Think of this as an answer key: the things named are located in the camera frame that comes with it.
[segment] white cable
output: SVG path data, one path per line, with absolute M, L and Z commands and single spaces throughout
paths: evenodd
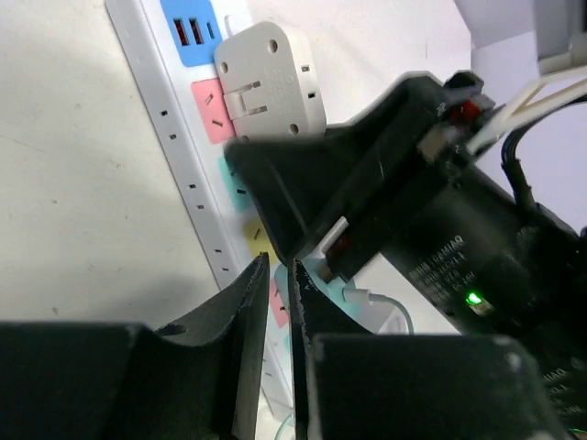
M 390 303 L 393 304 L 395 307 L 399 309 L 402 315 L 405 318 L 405 322 L 407 324 L 407 331 L 408 334 L 414 334 L 414 323 L 412 322 L 412 317 L 410 313 L 407 311 L 405 306 L 401 304 L 399 301 L 395 300 L 394 298 L 390 298 L 389 296 L 385 295 L 378 295 L 376 293 L 371 293 L 369 289 L 354 289 L 351 287 L 345 287 L 342 290 L 342 296 L 347 303 Z
M 290 415 L 288 415 L 287 417 L 285 417 L 285 420 L 283 420 L 282 424 L 280 425 L 279 429 L 277 430 L 277 433 L 275 433 L 275 440 L 281 440 L 282 435 L 285 432 L 285 428 L 287 427 L 287 425 L 289 424 L 289 422 L 293 418 L 294 418 L 293 412 Z

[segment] green led light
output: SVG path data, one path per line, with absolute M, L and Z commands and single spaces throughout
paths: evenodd
M 466 301 L 467 301 L 468 305 L 479 305 L 483 302 L 483 298 L 481 296 L 479 296 L 477 293 L 475 293 L 474 291 L 472 291 L 467 296 Z

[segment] gray surface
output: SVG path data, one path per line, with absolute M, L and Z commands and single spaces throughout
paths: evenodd
M 535 0 L 540 72 L 561 72 L 587 64 L 583 0 Z
M 474 50 L 471 66 L 485 80 L 485 93 L 500 105 L 538 77 L 536 56 L 534 32 L 528 32 Z M 557 112 L 528 131 L 517 149 L 536 200 L 575 230 L 587 225 L 583 190 L 587 185 L 586 120 L 585 104 Z M 511 193 L 501 168 L 502 143 L 489 150 L 480 166 Z
M 455 0 L 476 48 L 534 29 L 532 0 Z

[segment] outlet socket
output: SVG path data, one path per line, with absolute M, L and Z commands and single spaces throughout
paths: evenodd
M 195 104 L 204 122 L 205 133 L 213 144 L 235 136 L 235 128 L 228 117 L 222 97 L 219 80 L 205 80 L 192 83 Z
M 210 1 L 161 0 L 161 7 L 183 65 L 213 63 L 222 35 Z
M 257 257 L 261 252 L 267 252 L 269 254 L 270 264 L 279 262 L 260 217 L 253 218 L 245 223 L 242 227 L 242 232 L 247 240 L 252 257 Z
M 235 210 L 242 213 L 249 209 L 253 205 L 253 199 L 250 198 L 244 183 L 230 170 L 224 156 L 218 160 L 218 168 Z
M 285 306 L 283 305 L 282 296 L 277 290 L 277 284 L 275 283 L 275 280 L 271 280 L 269 283 L 269 304 L 271 306 L 271 311 L 273 312 L 277 326 L 282 328 L 283 326 L 287 325 L 287 323 L 290 322 L 290 318 L 287 315 Z

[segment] red component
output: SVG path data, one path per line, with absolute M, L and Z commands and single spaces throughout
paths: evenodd
M 277 290 L 275 280 L 271 280 L 269 284 L 269 305 L 271 306 L 273 316 L 275 316 L 275 322 L 279 328 L 289 323 L 289 316 L 283 306 L 282 296 Z
M 450 119 L 455 122 L 469 124 L 482 113 L 482 109 L 473 101 L 465 101 L 460 107 L 450 113 Z

